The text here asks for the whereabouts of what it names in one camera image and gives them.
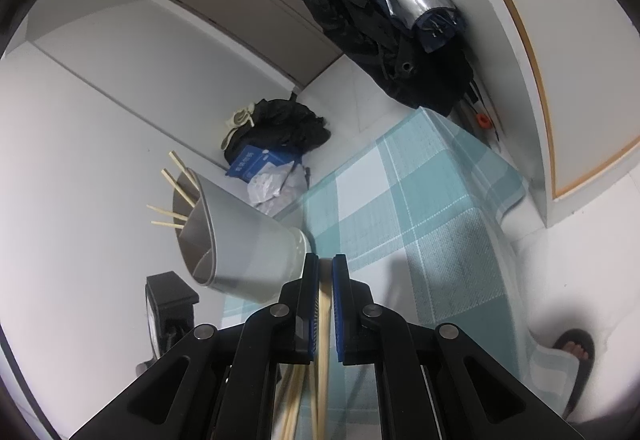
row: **black jacket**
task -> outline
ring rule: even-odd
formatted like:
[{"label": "black jacket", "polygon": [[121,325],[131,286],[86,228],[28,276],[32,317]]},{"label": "black jacket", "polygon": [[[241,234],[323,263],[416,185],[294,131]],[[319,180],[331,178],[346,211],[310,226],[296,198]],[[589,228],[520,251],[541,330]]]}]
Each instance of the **black jacket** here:
[{"label": "black jacket", "polygon": [[459,39],[427,54],[369,0],[303,1],[324,34],[393,99],[449,115],[469,88],[473,72]]},{"label": "black jacket", "polygon": [[302,155],[322,146],[331,136],[324,118],[291,99],[261,100],[255,105],[252,119],[253,126],[246,123],[229,140],[225,149],[229,165],[247,145]]}]

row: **chopstick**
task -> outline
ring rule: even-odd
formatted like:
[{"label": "chopstick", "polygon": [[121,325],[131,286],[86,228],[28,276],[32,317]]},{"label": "chopstick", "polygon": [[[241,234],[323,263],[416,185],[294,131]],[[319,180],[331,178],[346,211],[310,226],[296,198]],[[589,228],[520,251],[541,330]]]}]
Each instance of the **chopstick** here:
[{"label": "chopstick", "polygon": [[162,176],[164,176],[169,182],[169,184],[171,184],[173,188],[182,195],[182,198],[184,198],[191,207],[196,206],[196,202],[194,202],[191,197],[186,192],[184,192],[184,189],[178,185],[178,182],[174,180],[174,177],[171,176],[171,173],[169,173],[166,169],[162,169],[161,173]]},{"label": "chopstick", "polygon": [[302,385],[305,381],[304,364],[296,364],[293,367],[291,382],[287,388],[287,401],[285,406],[285,417],[280,432],[280,440],[293,440],[298,424],[298,413],[300,412],[300,399],[302,398]]},{"label": "chopstick", "polygon": [[178,213],[174,213],[171,211],[166,211],[164,209],[161,209],[160,207],[155,207],[153,205],[146,205],[149,209],[154,210],[156,213],[160,213],[160,214],[164,214],[164,216],[172,216],[174,218],[176,218],[177,220],[183,220],[183,221],[187,221],[189,218],[187,216],[185,216],[184,214],[178,214]]},{"label": "chopstick", "polygon": [[151,222],[154,225],[160,225],[163,227],[173,227],[174,229],[183,229],[184,225],[181,224],[171,224],[169,222]]},{"label": "chopstick", "polygon": [[318,391],[316,390],[316,364],[311,361],[306,370],[309,376],[309,393],[311,394],[311,433],[312,439],[318,440]]},{"label": "chopstick", "polygon": [[293,373],[292,364],[283,364],[284,368],[282,369],[282,380],[280,380],[280,385],[276,388],[276,394],[273,397],[273,411],[277,412],[278,407],[282,401],[282,397],[284,396],[287,388],[289,387],[289,382],[291,380],[291,375]]},{"label": "chopstick", "polygon": [[320,264],[318,294],[318,440],[324,440],[329,389],[329,347],[331,334],[331,270]]},{"label": "chopstick", "polygon": [[196,182],[196,179],[193,177],[193,175],[189,171],[187,171],[187,167],[184,165],[184,162],[180,160],[180,157],[176,155],[175,151],[171,151],[169,153],[169,156],[171,157],[171,160],[175,162],[175,165],[178,166],[180,171],[182,171],[184,175],[189,179],[189,182],[191,182],[193,186],[198,190],[198,192],[200,192],[200,188],[198,187],[198,183]]}]

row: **brown door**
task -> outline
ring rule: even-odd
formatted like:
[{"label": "brown door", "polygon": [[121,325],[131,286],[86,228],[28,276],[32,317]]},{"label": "brown door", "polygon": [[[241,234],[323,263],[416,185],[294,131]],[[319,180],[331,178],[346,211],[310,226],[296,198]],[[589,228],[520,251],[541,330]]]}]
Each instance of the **brown door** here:
[{"label": "brown door", "polygon": [[306,86],[341,54],[302,0],[172,0]]}]

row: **light blue checkered mat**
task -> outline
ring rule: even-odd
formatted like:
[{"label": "light blue checkered mat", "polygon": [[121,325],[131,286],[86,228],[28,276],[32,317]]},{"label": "light blue checkered mat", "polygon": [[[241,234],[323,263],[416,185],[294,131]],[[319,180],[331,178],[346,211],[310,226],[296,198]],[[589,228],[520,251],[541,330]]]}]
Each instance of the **light blue checkered mat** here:
[{"label": "light blue checkered mat", "polygon": [[[276,219],[302,229],[318,256],[345,254],[352,279],[408,322],[460,326],[561,412],[578,362],[530,336],[515,258],[499,226],[524,194],[522,178],[501,157],[420,109]],[[222,325],[243,322],[258,308],[228,297]],[[380,436],[372,366],[342,366],[334,345],[329,389],[330,438]],[[311,438],[309,415],[303,404],[297,438]]]}]

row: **white plastic bag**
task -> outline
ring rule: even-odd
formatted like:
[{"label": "white plastic bag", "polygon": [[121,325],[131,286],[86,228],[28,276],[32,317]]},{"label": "white plastic bag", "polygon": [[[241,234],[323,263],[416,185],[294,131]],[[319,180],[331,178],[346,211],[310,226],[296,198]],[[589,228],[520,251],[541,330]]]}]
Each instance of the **white plastic bag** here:
[{"label": "white plastic bag", "polygon": [[249,181],[249,202],[261,213],[273,216],[284,209],[308,189],[306,172],[302,164],[266,164]]}]

